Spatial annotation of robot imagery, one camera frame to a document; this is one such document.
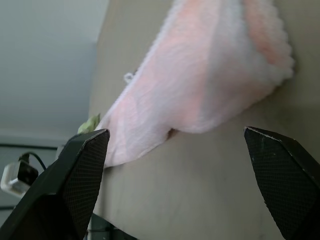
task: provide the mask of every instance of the towel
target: towel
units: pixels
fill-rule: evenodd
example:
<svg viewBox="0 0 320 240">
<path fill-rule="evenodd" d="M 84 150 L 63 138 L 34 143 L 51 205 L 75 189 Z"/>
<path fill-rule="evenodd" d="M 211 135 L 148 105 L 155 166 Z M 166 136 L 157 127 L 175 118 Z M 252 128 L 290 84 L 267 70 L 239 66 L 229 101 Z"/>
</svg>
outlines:
<svg viewBox="0 0 320 240">
<path fill-rule="evenodd" d="M 131 82 L 96 129 L 110 130 L 105 167 L 143 156 L 172 130 L 203 133 L 293 75 L 272 0 L 175 0 Z"/>
</svg>

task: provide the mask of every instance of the ceiling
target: ceiling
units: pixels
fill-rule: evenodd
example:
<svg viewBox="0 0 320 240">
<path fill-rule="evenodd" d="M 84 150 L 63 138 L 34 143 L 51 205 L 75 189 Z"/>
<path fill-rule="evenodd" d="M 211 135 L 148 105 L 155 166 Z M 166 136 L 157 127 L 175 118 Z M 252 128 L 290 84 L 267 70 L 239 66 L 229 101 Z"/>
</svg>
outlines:
<svg viewBox="0 0 320 240">
<path fill-rule="evenodd" d="M 0 1 L 0 141 L 56 145 L 88 117 L 108 0 Z"/>
</svg>

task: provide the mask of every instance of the wall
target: wall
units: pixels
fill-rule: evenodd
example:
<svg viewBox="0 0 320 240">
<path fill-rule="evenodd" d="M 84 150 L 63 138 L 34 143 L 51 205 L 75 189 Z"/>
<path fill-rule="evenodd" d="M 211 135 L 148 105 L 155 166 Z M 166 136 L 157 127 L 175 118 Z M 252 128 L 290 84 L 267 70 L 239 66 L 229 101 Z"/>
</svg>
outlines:
<svg viewBox="0 0 320 240">
<path fill-rule="evenodd" d="M 88 118 L 108 2 L 0 2 L 0 142 L 58 145 Z"/>
<path fill-rule="evenodd" d="M 139 160 L 106 169 L 97 215 L 139 239 L 283 240 L 259 191 L 243 129 L 295 138 L 320 161 L 320 1 L 275 3 L 297 61 L 294 79 L 207 133 L 178 133 Z M 90 114 L 105 113 L 117 99 L 123 74 L 138 67 L 169 5 L 110 2 Z"/>
<path fill-rule="evenodd" d="M 35 152 L 42 159 L 44 165 L 47 167 L 52 164 L 56 159 L 55 150 L 47 149 L 34 149 L 34 148 L 21 148 L 21 147 L 3 147 L 0 146 L 0 178 L 2 178 L 3 170 L 6 165 L 16 162 L 19 156 L 25 152 Z M 43 172 L 40 164 L 30 156 L 30 164 L 35 167 L 39 174 Z M 19 202 L 19 198 L 12 196 L 8 193 L 0 190 L 0 206 L 15 206 Z M 10 215 L 11 211 L 0 211 L 0 226 L 5 222 L 7 217 Z"/>
</svg>

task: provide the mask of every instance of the black cable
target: black cable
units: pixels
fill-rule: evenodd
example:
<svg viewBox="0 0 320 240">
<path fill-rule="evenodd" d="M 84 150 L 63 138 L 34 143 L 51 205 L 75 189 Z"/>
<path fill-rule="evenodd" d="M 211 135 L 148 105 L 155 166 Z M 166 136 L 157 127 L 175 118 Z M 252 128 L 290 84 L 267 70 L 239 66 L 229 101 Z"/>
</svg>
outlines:
<svg viewBox="0 0 320 240">
<path fill-rule="evenodd" d="M 25 152 L 24 154 L 22 154 L 20 157 L 19 157 L 19 161 L 20 160 L 25 160 L 26 162 L 29 163 L 29 155 L 32 155 L 34 156 L 38 162 L 40 163 L 41 167 L 43 168 L 43 170 L 46 170 L 46 165 L 44 164 L 44 162 L 41 160 L 41 158 L 36 154 L 34 153 L 33 151 L 28 151 L 28 152 Z"/>
<path fill-rule="evenodd" d="M 0 211 L 9 211 L 15 209 L 16 206 L 0 206 Z"/>
<path fill-rule="evenodd" d="M 42 150 L 57 150 L 56 146 L 33 146 L 33 145 L 23 145 L 23 144 L 8 144 L 0 143 L 1 148 L 23 148 L 23 149 L 42 149 Z"/>
<path fill-rule="evenodd" d="M 104 232 L 110 232 L 113 230 L 115 230 L 115 229 L 112 227 L 105 227 L 102 229 L 88 229 L 87 232 L 89 232 L 89 233 L 104 233 Z"/>
</svg>

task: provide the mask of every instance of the textured black surface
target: textured black surface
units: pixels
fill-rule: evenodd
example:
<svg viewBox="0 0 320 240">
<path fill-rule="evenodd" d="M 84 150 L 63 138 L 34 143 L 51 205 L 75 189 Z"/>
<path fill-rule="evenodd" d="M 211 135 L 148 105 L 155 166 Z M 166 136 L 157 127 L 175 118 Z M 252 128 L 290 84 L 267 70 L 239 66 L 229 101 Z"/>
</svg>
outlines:
<svg viewBox="0 0 320 240">
<path fill-rule="evenodd" d="M 245 131 L 245 139 L 257 184 L 283 237 L 305 239 L 298 235 L 314 224 L 310 215 L 319 213 L 318 187 L 281 142 L 253 130 Z"/>
<path fill-rule="evenodd" d="M 97 201 L 108 144 L 105 134 L 84 146 L 63 189 L 64 202 L 79 236 L 85 235 Z"/>
</svg>

